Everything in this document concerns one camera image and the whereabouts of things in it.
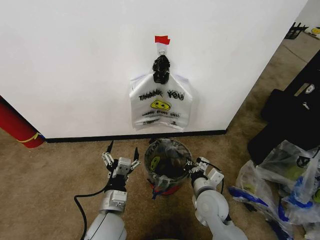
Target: black cable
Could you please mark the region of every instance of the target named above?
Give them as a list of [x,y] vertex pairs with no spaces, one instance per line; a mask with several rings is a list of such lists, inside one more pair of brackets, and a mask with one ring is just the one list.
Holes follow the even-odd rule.
[[87,198],[87,197],[93,197],[95,195],[98,195],[100,193],[102,193],[105,189],[106,189],[107,185],[104,186],[104,188],[102,188],[100,191],[97,191],[95,193],[91,193],[91,194],[86,194],[86,195],[75,195],[74,196],[74,201],[75,201],[75,204],[78,206],[81,214],[82,214],[82,217],[83,217],[83,223],[84,223],[84,228],[83,228],[83,234],[82,234],[82,237],[80,238],[80,240],[84,240],[85,239],[85,236],[86,236],[86,233],[87,233],[87,217],[86,217],[86,214],[85,214],[85,211],[84,209],[82,208],[80,202],[78,201],[77,198]]
[[[222,173],[222,171],[221,171],[217,166],[211,164],[210,162],[206,162],[206,161],[203,161],[203,160],[201,160],[201,159],[198,159],[198,161],[203,162],[203,163],[205,163],[205,164],[208,164],[209,166],[217,169],[220,173]],[[221,190],[220,190],[220,193],[221,193],[221,194],[224,192],[224,186],[225,186],[225,179],[223,178],[223,179],[222,179],[222,183],[221,183]]]

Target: red tape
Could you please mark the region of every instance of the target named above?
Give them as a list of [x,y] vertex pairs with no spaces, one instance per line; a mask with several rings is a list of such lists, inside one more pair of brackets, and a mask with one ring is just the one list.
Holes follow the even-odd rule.
[[168,36],[154,36],[154,42],[169,45],[170,39]]

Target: black baseboard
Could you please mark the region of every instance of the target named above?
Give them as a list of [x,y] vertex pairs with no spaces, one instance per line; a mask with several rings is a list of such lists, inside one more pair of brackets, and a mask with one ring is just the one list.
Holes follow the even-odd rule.
[[187,131],[187,132],[151,133],[151,134],[135,134],[135,135],[114,135],[114,136],[62,137],[62,138],[46,138],[45,140],[47,143],[74,143],[74,142],[93,142],[93,141],[128,140],[128,139],[157,139],[157,138],[172,138],[172,137],[223,135],[226,133],[227,133],[227,130],[211,130],[211,131]]

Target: pile of plastic bags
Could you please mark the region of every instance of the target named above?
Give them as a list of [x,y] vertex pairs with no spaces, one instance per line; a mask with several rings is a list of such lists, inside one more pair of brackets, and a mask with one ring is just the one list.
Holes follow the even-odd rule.
[[[260,165],[248,161],[229,192],[264,214],[267,221],[277,222],[283,233],[280,239],[293,239],[293,225],[303,225],[306,240],[319,239],[319,151],[320,147],[304,151],[285,140]],[[278,187],[278,194],[271,187]]]

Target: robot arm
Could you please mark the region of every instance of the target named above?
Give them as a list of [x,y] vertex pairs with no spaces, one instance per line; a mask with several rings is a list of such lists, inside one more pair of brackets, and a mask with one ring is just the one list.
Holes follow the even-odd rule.
[[135,149],[134,161],[120,157],[113,159],[110,152],[113,141],[102,154],[102,159],[109,170],[108,183],[104,190],[99,214],[92,222],[83,240],[125,240],[127,231],[122,218],[119,216],[125,211],[127,190],[125,188],[128,175],[141,163],[138,149]]
[[230,219],[227,200],[216,191],[224,175],[215,168],[206,175],[209,161],[204,157],[199,157],[197,163],[198,166],[191,171],[196,218],[202,225],[210,228],[213,240],[248,240],[244,232]]

